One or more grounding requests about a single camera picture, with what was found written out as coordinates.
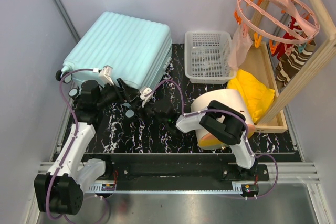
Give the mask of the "light blue hard-shell suitcase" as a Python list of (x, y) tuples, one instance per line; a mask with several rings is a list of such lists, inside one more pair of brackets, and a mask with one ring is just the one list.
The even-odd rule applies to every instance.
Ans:
[(81, 85), (99, 79), (93, 68), (109, 65), (112, 80), (133, 88), (153, 91), (160, 83), (172, 56), (168, 25), (113, 12), (103, 12), (65, 58), (56, 80)]

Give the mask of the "white round drum box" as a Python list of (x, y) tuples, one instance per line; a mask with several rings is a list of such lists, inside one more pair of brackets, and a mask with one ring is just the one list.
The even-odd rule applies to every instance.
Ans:
[(254, 122), (238, 90), (220, 89), (202, 94), (191, 105), (201, 112), (196, 137), (199, 148), (220, 149), (240, 145), (255, 131)]

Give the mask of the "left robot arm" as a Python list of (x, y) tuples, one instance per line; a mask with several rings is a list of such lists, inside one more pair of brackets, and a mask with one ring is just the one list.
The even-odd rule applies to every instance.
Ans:
[(102, 87), (96, 80), (82, 83), (80, 89), (69, 92), (76, 107), (72, 110), (74, 123), (56, 161), (47, 173), (34, 180), (37, 205), (41, 212), (76, 215), (83, 195), (98, 179), (109, 179), (113, 167), (109, 158), (93, 157), (84, 168), (79, 165), (85, 150), (100, 127), (105, 107), (113, 103), (131, 103), (139, 97), (139, 90), (121, 78), (117, 84)]

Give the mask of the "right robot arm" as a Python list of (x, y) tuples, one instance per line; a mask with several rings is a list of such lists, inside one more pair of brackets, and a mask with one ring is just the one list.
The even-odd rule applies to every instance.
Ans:
[(171, 133), (205, 131), (198, 140), (200, 148), (212, 150), (227, 145), (236, 158), (239, 176), (244, 180), (256, 176), (258, 161), (248, 142), (248, 133), (253, 131), (254, 124), (241, 99), (211, 100), (202, 110), (184, 114), (177, 113), (163, 101), (156, 101), (138, 106), (137, 114), (157, 119)]

